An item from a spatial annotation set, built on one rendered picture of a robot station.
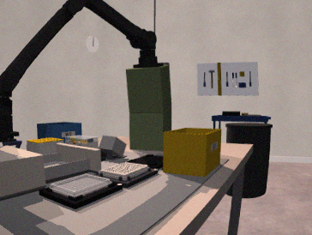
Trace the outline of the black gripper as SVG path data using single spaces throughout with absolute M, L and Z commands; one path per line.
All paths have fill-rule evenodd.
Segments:
M 13 131 L 13 118 L 12 116 L 6 116 L 9 119 L 9 132 L 0 133 L 0 142 L 3 143 L 3 146 L 14 146 L 20 148 L 22 141 L 14 139 L 15 136 L 19 136 L 19 132 Z

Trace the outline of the dark blue bin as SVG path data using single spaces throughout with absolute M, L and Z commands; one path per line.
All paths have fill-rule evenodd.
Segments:
M 55 124 L 55 125 L 52 125 Z M 57 138 L 63 139 L 65 144 L 65 136 L 82 136 L 81 123 L 47 123 L 37 124 L 38 139 Z

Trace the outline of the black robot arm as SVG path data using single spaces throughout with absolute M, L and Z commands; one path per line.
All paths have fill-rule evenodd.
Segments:
M 12 100 L 8 97 L 12 97 L 12 91 L 19 83 L 19 80 L 53 37 L 83 7 L 90 9 L 123 33 L 129 39 L 129 43 L 133 48 L 144 50 L 140 51 L 139 64 L 134 64 L 133 68 L 164 66 L 163 63 L 158 63 L 157 57 L 155 57 L 154 49 L 156 49 L 157 37 L 153 31 L 147 31 L 136 26 L 103 0 L 68 0 L 35 34 L 15 60 L 0 75 L 0 116 L 3 116 L 0 117 L 0 133 L 9 132 L 9 119 L 6 116 L 12 115 Z

